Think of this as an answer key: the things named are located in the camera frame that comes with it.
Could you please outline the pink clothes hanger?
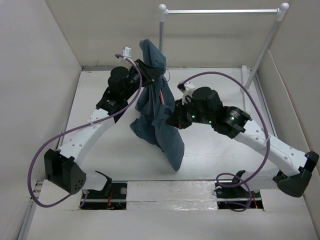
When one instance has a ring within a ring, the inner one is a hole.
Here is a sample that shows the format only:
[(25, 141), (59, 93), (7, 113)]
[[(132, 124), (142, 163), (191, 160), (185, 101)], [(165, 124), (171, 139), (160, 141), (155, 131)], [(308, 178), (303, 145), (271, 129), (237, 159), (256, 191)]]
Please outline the pink clothes hanger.
[[(171, 73), (170, 73), (170, 70), (167, 67), (165, 68), (165, 73), (167, 74), (167, 77), (164, 76), (164, 79), (165, 79), (166, 82), (169, 82), (170, 79), (171, 79)], [(162, 89), (160, 90), (159, 97), (160, 97), (161, 104), (165, 105), (165, 98), (164, 98), (164, 94), (163, 94), (163, 90)]]

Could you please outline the blue t shirt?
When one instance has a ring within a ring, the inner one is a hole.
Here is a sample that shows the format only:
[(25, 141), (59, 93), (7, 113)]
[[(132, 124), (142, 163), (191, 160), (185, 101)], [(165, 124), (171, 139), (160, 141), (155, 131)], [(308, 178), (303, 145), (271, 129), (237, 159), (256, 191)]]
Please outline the blue t shirt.
[[(142, 90), (135, 105), (140, 117), (130, 124), (130, 128), (139, 138), (159, 147), (173, 170), (178, 171), (184, 157), (185, 144), (178, 129), (166, 124), (175, 108), (174, 95), (164, 78), (166, 57), (149, 39), (141, 40), (139, 47), (142, 50), (143, 62), (162, 69), (163, 73), (153, 85)], [(163, 91), (165, 105), (161, 103), (160, 90)]]

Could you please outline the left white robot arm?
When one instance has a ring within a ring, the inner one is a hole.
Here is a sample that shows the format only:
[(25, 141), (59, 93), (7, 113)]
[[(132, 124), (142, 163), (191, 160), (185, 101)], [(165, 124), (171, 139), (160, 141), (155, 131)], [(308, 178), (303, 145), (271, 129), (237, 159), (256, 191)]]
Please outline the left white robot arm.
[(111, 128), (129, 107), (128, 100), (140, 89), (149, 87), (163, 74), (160, 67), (149, 66), (140, 59), (131, 68), (118, 66), (111, 70), (108, 87), (88, 119), (88, 126), (57, 150), (44, 154), (46, 178), (70, 195), (81, 190), (93, 191), (107, 198), (112, 191), (112, 179), (100, 171), (86, 173), (81, 165), (98, 139)]

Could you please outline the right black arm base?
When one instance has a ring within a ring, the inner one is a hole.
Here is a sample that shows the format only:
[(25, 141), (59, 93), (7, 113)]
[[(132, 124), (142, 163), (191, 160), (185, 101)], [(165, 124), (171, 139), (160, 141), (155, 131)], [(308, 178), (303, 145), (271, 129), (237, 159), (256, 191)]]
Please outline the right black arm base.
[(236, 187), (225, 187), (215, 182), (215, 190), (212, 195), (217, 198), (219, 210), (231, 210), (244, 212), (250, 209), (263, 209), (263, 202), (260, 192), (248, 192), (246, 184)]

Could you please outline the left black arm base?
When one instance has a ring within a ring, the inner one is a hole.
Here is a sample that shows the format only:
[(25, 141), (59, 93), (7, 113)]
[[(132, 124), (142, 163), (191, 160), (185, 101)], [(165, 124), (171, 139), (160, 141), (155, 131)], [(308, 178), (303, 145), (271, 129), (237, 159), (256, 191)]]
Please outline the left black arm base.
[(99, 171), (95, 174), (104, 180), (104, 186), (101, 190), (83, 190), (79, 208), (81, 210), (126, 210), (128, 182), (113, 181), (111, 177)]

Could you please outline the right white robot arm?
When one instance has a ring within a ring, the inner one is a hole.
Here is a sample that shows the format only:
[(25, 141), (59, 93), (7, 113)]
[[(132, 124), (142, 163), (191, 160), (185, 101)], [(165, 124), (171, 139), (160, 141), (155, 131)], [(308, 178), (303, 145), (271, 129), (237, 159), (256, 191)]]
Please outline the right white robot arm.
[(257, 175), (238, 171), (231, 184), (235, 196), (261, 189), (279, 189), (295, 198), (304, 194), (319, 160), (316, 152), (302, 152), (265, 134), (247, 112), (224, 106), (218, 93), (210, 87), (195, 88), (187, 83), (177, 87), (183, 97), (175, 101), (173, 114), (166, 121), (168, 125), (178, 129), (186, 129), (193, 123), (210, 125), (215, 132), (250, 147), (276, 165), (276, 170), (260, 170)]

